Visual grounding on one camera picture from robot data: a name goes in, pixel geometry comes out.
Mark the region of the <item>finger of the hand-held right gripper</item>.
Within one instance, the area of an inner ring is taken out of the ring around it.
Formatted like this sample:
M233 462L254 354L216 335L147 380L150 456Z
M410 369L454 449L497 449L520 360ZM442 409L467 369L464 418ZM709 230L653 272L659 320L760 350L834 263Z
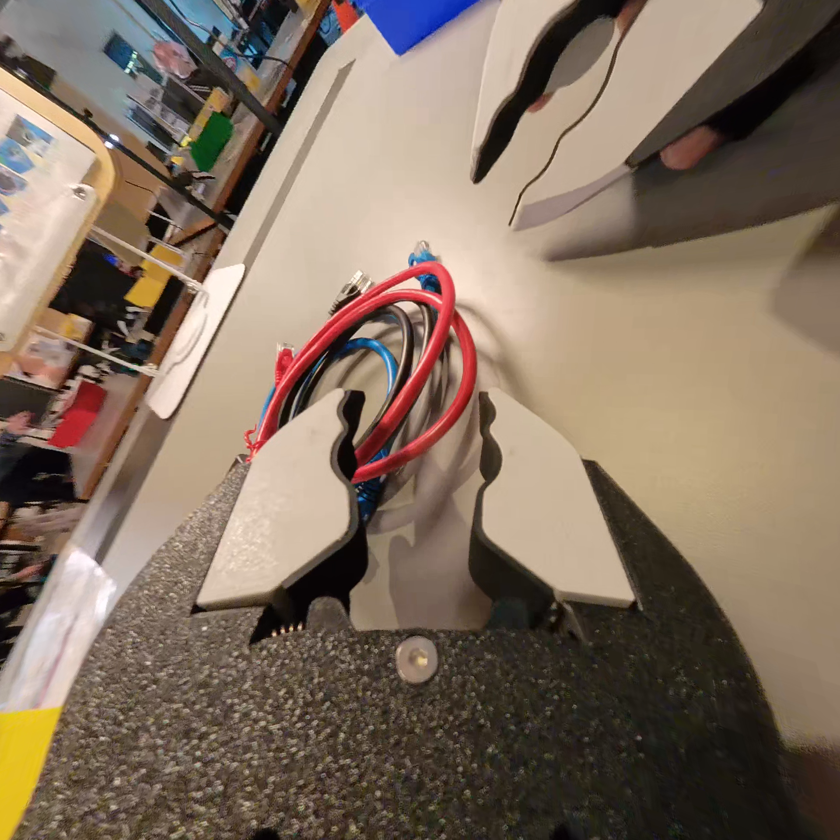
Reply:
M521 194L514 230L561 217L622 179L630 158L762 9L754 1L650 1L616 47L603 90Z
M504 1L490 33L472 138L478 184L531 106L578 81L616 32L621 1Z

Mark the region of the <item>person's right hand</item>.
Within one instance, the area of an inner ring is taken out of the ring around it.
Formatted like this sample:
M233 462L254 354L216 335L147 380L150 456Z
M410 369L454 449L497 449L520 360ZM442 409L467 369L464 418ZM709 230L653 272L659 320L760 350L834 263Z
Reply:
M658 157L673 172L685 172L724 144L725 135L703 124L685 133L662 149Z

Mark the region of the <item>green plastic bin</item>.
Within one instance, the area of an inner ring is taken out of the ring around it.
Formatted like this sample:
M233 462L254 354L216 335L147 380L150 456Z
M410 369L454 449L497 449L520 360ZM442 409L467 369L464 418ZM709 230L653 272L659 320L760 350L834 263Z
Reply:
M209 173L235 132L231 119L212 112L203 130L190 144L189 153L198 171Z

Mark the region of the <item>laminated paper sheet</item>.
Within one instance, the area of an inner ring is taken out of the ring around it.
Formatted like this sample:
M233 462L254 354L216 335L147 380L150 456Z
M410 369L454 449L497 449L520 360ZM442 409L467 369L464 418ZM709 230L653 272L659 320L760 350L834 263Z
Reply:
M63 707L116 589L85 551L60 555L2 669L2 713Z

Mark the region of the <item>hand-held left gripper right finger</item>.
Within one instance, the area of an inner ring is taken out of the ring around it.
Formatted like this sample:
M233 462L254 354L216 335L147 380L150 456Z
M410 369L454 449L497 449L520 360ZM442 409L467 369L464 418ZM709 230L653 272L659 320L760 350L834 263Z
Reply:
M572 443L499 388L479 394L469 573L493 601L628 608L637 596Z

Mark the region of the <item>blue board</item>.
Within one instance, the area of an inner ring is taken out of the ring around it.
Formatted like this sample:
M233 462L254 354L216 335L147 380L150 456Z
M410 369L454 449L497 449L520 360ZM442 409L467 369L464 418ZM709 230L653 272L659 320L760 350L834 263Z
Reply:
M476 1L359 1L373 26L397 56L476 4Z

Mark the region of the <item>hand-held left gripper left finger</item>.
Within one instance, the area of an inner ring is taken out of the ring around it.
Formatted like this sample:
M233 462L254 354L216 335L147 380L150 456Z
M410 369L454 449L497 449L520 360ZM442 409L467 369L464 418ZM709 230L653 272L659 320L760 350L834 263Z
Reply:
M253 457L195 606L277 603L360 533L353 436L364 394L336 388Z

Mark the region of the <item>red plastic bin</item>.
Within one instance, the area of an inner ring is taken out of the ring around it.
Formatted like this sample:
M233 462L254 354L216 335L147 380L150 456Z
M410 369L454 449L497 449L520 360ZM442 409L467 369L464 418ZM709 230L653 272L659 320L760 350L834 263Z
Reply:
M76 447L96 421L106 396L102 385L81 381L59 415L56 429L48 440L49 446L59 449Z

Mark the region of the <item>yellow plastic bin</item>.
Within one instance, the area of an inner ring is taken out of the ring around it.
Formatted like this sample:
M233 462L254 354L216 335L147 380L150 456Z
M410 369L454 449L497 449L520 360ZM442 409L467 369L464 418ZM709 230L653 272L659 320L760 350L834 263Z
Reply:
M44 767L61 707L1 714L1 838L13 837Z

